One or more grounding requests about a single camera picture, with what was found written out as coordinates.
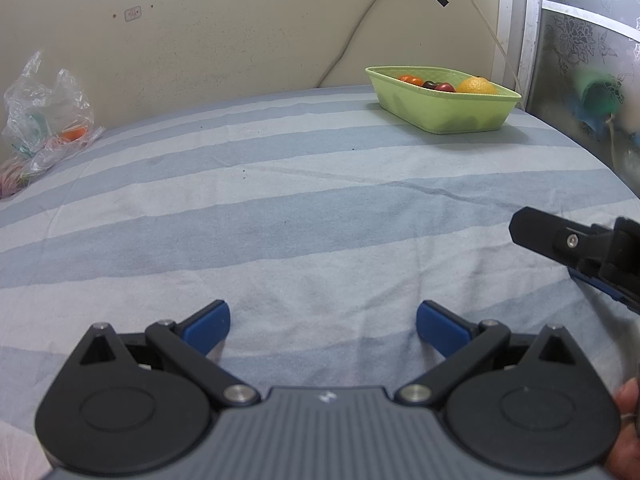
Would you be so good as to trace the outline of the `right hand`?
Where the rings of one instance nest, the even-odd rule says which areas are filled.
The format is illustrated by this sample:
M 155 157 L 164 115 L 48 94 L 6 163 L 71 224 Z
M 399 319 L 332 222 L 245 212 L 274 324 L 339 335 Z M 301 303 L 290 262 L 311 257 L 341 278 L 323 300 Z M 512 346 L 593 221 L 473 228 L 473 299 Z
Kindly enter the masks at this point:
M 615 404 L 622 415 L 620 434 L 605 467 L 616 479 L 640 479 L 639 382 L 631 378 L 615 393 Z

